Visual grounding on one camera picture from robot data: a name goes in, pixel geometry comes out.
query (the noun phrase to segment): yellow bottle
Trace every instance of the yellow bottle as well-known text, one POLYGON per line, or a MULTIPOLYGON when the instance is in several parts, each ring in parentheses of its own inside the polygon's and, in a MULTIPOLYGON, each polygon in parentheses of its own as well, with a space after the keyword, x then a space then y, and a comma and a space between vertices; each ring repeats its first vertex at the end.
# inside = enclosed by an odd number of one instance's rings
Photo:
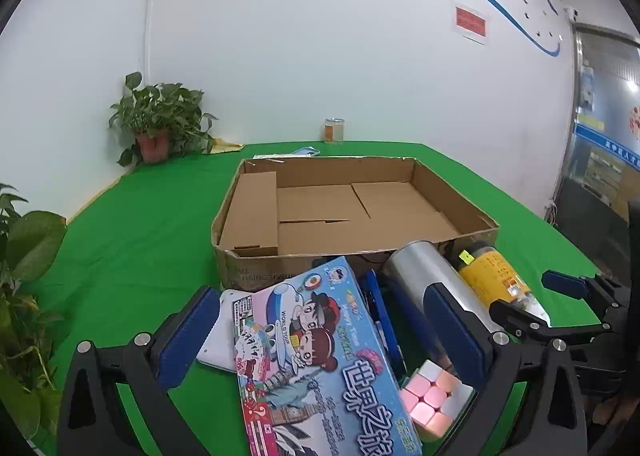
POLYGON ((529 286, 493 246, 484 242, 473 243, 460 252, 459 257, 460 277, 473 288, 485 306, 502 299, 551 325, 549 315, 529 286))

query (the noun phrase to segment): pink rubik's cube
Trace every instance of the pink rubik's cube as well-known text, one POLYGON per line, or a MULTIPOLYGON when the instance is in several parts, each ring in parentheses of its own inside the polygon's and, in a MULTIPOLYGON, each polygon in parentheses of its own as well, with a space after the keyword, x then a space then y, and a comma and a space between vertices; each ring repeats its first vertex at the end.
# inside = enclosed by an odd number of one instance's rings
POLYGON ((400 390, 422 441, 442 438, 465 409, 474 389, 427 360, 400 390))

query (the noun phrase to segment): glass jar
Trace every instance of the glass jar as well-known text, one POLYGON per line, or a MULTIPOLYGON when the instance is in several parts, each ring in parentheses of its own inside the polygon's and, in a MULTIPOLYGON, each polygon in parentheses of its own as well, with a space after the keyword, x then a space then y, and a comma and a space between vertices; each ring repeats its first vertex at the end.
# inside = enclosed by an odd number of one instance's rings
POLYGON ((327 118, 324 120, 324 142, 342 143, 344 141, 344 120, 327 118))

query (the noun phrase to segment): green table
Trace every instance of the green table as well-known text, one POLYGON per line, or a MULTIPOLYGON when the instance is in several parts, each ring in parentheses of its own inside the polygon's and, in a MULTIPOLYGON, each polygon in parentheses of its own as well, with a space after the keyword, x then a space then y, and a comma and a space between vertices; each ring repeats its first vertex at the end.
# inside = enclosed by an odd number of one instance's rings
MULTIPOLYGON (((592 275, 595 267, 568 240, 504 192, 455 161, 409 143, 272 143, 241 152, 190 156, 164 165, 138 168, 106 191, 70 224, 60 253, 41 280, 26 285, 42 308, 61 312, 66 321, 53 331, 62 389, 76 345, 91 339, 97 346, 127 343, 139 331, 154 331, 178 311, 201 285, 218 285, 210 243, 210 225, 230 180, 243 158, 287 153, 313 145, 322 155, 415 157, 428 165, 500 223, 497 248, 513 264, 547 310, 554 325, 597 323, 587 305, 546 291, 546 269, 592 275)), ((404 325, 398 324, 399 330, 404 325)), ((401 344, 406 335, 400 334, 401 344)), ((419 357, 404 344, 408 365, 419 357)), ((485 454, 495 454, 511 427, 522 389, 513 393, 485 454)), ((122 396, 144 450, 159 451, 135 406, 129 388, 122 396)), ((172 391, 180 413, 213 455, 245 456, 245 439, 234 375, 194 363, 183 384, 172 391)), ((54 441, 38 434, 47 456, 54 441)), ((433 451, 425 446, 425 454, 433 451)))

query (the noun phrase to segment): board game box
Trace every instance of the board game box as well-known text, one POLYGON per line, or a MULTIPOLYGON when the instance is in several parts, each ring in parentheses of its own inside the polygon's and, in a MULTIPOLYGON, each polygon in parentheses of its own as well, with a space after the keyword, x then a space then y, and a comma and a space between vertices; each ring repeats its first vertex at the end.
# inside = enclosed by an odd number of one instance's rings
POLYGON ((422 453, 344 257, 235 301, 233 316, 253 456, 422 453))

